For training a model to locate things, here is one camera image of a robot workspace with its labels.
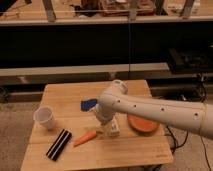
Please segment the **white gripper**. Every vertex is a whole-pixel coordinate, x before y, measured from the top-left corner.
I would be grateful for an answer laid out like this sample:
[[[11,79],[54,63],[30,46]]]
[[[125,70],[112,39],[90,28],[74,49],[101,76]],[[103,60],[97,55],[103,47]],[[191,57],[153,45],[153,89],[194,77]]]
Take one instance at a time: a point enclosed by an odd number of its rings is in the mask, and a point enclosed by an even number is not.
[[[108,125],[114,117],[114,114],[109,113],[96,113],[95,114],[97,120],[101,123],[103,136],[111,137],[112,136],[112,127]]]

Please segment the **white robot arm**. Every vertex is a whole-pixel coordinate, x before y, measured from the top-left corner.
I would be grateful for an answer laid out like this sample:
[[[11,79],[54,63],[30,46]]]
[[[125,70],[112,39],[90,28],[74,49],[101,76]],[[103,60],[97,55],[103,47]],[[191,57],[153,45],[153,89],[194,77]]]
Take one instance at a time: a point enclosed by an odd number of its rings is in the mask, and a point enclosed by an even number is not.
[[[116,113],[159,122],[213,140],[213,105],[201,102],[134,97],[121,80],[113,80],[100,94],[95,116],[109,123]]]

